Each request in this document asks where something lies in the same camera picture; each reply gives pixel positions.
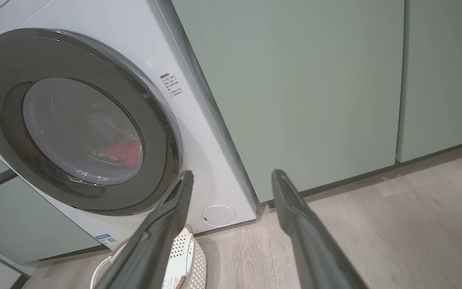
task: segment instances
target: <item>washing machine drum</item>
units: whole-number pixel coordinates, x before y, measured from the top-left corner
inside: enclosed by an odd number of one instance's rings
[[[53,198],[110,216],[151,208],[178,175],[172,128],[107,46],[47,29],[0,35],[0,154]]]

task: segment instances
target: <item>laundry basket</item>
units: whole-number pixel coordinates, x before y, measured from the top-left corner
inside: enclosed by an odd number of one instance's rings
[[[95,289],[101,276],[108,271],[127,242],[128,239],[124,240],[108,258],[97,266],[90,280],[90,289]],[[206,256],[194,238],[190,226],[186,225],[172,243],[162,288],[204,289],[206,287],[206,271]]]

